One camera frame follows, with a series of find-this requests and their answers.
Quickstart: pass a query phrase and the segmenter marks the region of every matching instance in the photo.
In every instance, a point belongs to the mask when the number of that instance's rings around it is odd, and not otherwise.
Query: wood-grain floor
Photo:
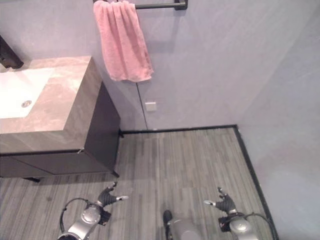
[[[90,239],[164,240],[162,213],[191,219],[204,240],[230,240],[219,229],[223,213],[203,200],[218,200],[220,186],[244,213],[264,210],[237,142],[234,130],[209,129],[127,134],[120,140],[115,170],[120,174],[115,195],[129,195],[106,209],[106,226]],[[21,178],[0,179],[0,240],[54,240],[59,216],[75,197],[96,200],[115,178],[109,173],[51,176],[33,183]],[[85,204],[71,203],[67,228]],[[251,217],[260,239],[272,239],[267,223]]]

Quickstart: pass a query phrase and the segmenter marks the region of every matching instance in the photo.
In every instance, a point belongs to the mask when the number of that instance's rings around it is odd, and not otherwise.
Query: wall outlet cover
[[[149,101],[144,104],[147,112],[154,112],[157,110],[157,103],[155,101]]]

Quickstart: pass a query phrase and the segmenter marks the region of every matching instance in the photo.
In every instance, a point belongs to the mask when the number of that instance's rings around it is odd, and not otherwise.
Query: towel bar bracket
[[[178,10],[187,10],[187,8],[188,8],[188,0],[174,0],[174,3],[182,4],[182,6],[174,7],[174,9],[176,11],[178,11]]]

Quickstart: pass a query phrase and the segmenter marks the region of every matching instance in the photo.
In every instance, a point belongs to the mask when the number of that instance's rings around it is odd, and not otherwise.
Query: black baseboard
[[[152,133],[168,133],[168,132],[182,132],[194,130],[207,130],[207,129],[228,129],[236,128],[237,125],[218,125],[218,126],[202,126],[202,127],[189,127],[189,128],[173,128],[173,129],[157,129],[157,130],[128,130],[121,131],[122,134],[152,134]]]
[[[256,175],[256,172],[255,172],[255,169],[254,169],[254,166],[252,165],[252,162],[250,160],[250,157],[249,157],[249,154],[248,154],[248,151],[247,151],[247,148],[245,146],[245,143],[241,137],[241,134],[239,132],[239,129],[238,129],[238,126],[236,125],[234,128],[234,133],[235,133],[235,136],[236,136],[236,139],[239,143],[239,146],[241,148],[241,151],[242,151],[242,154],[243,154],[243,157],[244,157],[244,160],[245,160],[245,163],[246,163],[246,166],[248,167],[249,169],[249,172],[250,172],[250,175],[252,177],[252,180],[253,180],[253,183],[255,185],[255,189],[256,191],[258,192],[258,195],[259,195],[259,198],[260,198],[260,201],[262,203],[262,207],[263,207],[263,210],[265,212],[265,216],[266,218],[271,222],[272,226],[273,226],[273,229],[274,229],[274,237],[276,240],[279,239],[279,236],[278,236],[278,233],[277,233],[277,229],[276,229],[276,226],[275,226],[275,223],[274,223],[274,220],[271,216],[271,212],[269,210],[269,207],[268,207],[268,204],[267,204],[267,201],[265,199],[265,196],[264,196],[264,193],[262,192],[262,189],[260,187],[260,183],[258,181],[258,178],[257,178],[257,175]]]
[[[245,143],[244,143],[244,141],[243,141],[243,139],[241,137],[241,134],[239,132],[238,125],[230,124],[230,125],[203,126],[203,127],[191,127],[191,128],[176,128],[176,129],[159,129],[159,130],[129,130],[129,131],[122,131],[121,133],[124,134],[124,135],[125,134],[151,134],[151,133],[168,133],[168,132],[209,130],[209,129],[227,129],[227,128],[233,128],[233,130],[234,130],[234,134],[235,134],[236,139],[237,139],[237,141],[239,143],[239,146],[241,148],[241,151],[242,151],[246,166],[249,169],[249,172],[250,172],[250,175],[252,177],[254,186],[255,186],[255,188],[256,188],[256,190],[258,192],[258,195],[259,195],[263,210],[265,212],[265,216],[271,222],[271,224],[273,226],[273,229],[274,229],[275,239],[278,240],[279,236],[278,236],[278,233],[277,233],[277,229],[276,229],[275,223],[274,223],[273,218],[271,216],[271,212],[270,212],[269,207],[267,205],[265,196],[264,196],[264,194],[262,192],[262,189],[260,187],[260,184],[259,184],[256,172],[255,172],[254,166],[251,163],[251,160],[250,160],[248,151],[246,149]]]

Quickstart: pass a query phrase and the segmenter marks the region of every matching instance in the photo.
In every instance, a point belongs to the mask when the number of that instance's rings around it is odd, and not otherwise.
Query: dark cabinet
[[[42,177],[114,172],[119,141],[119,114],[103,83],[81,149],[9,153],[0,157],[1,177]]]
[[[46,172],[25,164],[14,159],[11,156],[0,157],[0,176],[1,177],[43,177],[50,175],[50,172]]]
[[[15,158],[20,162],[36,166],[54,175],[106,172],[109,170],[84,152],[31,154],[20,155]]]

